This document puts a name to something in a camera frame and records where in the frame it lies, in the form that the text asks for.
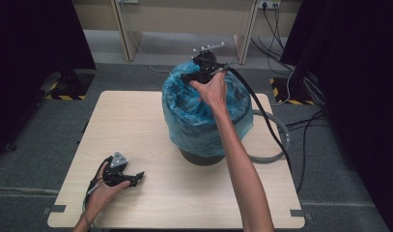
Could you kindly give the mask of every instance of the power socket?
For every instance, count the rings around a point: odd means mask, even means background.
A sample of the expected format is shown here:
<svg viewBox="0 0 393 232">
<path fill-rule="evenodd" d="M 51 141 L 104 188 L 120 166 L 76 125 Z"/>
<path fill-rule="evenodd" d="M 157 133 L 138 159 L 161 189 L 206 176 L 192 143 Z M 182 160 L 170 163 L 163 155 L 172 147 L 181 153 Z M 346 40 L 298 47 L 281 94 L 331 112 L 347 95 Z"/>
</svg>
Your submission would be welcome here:
<svg viewBox="0 0 393 232">
<path fill-rule="evenodd" d="M 259 9 L 263 9 L 263 3 L 267 3 L 266 10 L 274 10 L 276 8 L 280 8 L 281 0 L 272 0 L 272 1 L 260 1 Z"/>
</svg>

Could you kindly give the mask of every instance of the metal bracket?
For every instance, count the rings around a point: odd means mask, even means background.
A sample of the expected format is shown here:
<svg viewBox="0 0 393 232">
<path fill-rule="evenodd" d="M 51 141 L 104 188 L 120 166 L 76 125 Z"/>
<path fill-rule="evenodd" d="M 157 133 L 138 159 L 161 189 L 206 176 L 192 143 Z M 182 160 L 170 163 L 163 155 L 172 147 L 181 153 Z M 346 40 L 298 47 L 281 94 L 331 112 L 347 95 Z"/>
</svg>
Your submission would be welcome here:
<svg viewBox="0 0 393 232">
<path fill-rule="evenodd" d="M 218 45 L 207 45 L 207 46 L 202 46 L 202 47 L 199 48 L 199 49 L 194 48 L 193 51 L 195 51 L 195 52 L 196 52 L 196 51 L 202 52 L 202 51 L 207 51 L 207 50 L 212 50 L 212 49 L 215 49 L 215 48 L 219 48 L 219 47 L 222 47 L 222 46 L 225 46 L 224 42 L 222 42 L 221 44 L 218 44 Z"/>
<path fill-rule="evenodd" d="M 125 158 L 121 153 L 118 151 L 115 152 L 114 158 L 111 161 L 111 168 L 124 165 L 129 162 L 129 159 Z"/>
</svg>

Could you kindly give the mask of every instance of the table top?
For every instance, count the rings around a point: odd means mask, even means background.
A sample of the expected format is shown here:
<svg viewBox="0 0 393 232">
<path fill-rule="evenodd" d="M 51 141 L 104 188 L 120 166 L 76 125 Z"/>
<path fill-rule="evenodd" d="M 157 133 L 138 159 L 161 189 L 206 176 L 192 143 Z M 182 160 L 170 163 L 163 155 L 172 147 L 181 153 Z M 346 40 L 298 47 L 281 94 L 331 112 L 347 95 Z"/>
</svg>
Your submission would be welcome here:
<svg viewBox="0 0 393 232">
<path fill-rule="evenodd" d="M 270 113 L 267 97 L 258 97 Z M 262 117 L 254 117 L 254 127 L 242 142 L 253 156 L 280 153 Z M 137 91 L 105 91 L 99 97 L 55 202 L 65 205 L 65 211 L 51 212 L 49 226 L 75 226 L 89 182 L 103 160 L 115 151 L 129 159 L 125 174 L 145 171 L 145 177 L 136 188 L 128 188 L 114 198 L 98 215 L 96 227 L 242 228 L 226 160 L 199 166 L 184 159 L 169 139 L 161 93 Z M 291 210 L 301 207 L 286 160 L 254 165 L 265 188 L 275 228 L 302 227 L 304 218 L 291 215 Z"/>
</svg>

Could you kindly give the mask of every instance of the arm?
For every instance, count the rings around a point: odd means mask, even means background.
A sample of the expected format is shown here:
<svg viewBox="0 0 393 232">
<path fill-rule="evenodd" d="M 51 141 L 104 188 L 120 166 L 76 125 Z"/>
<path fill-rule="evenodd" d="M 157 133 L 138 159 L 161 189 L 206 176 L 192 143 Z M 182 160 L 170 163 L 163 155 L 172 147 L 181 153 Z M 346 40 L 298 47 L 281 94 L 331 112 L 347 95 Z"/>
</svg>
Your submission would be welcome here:
<svg viewBox="0 0 393 232">
<path fill-rule="evenodd" d="M 115 187 L 109 187 L 106 183 L 104 183 L 101 177 L 106 164 L 107 162 L 103 164 L 99 174 L 97 175 L 98 187 L 91 193 L 87 209 L 79 217 L 79 221 L 72 230 L 74 232 L 88 231 L 99 212 L 104 209 L 109 202 L 111 202 L 118 192 L 126 189 L 130 185 L 129 181 L 122 182 Z"/>
<path fill-rule="evenodd" d="M 226 107 L 226 73 L 219 72 L 208 84 L 190 85 L 210 107 L 223 143 L 244 231 L 273 231 L 267 197 L 256 168 L 247 155 Z"/>
</svg>

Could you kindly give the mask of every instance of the blue plastic bag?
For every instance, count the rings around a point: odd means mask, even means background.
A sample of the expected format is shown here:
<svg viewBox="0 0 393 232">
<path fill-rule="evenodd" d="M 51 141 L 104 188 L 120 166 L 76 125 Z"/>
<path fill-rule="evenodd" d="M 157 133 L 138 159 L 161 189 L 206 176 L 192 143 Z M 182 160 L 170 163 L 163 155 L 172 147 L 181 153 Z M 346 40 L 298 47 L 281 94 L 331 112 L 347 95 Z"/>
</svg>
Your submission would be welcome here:
<svg viewBox="0 0 393 232">
<path fill-rule="evenodd" d="M 162 86 L 162 107 L 171 141 L 188 153 L 201 157 L 224 156 L 220 134 L 211 108 L 199 101 L 199 93 L 181 80 L 182 73 L 195 73 L 199 66 L 187 62 L 176 66 Z M 230 72 L 226 103 L 233 125 L 242 139 L 253 127 L 253 110 L 246 88 Z"/>
</svg>

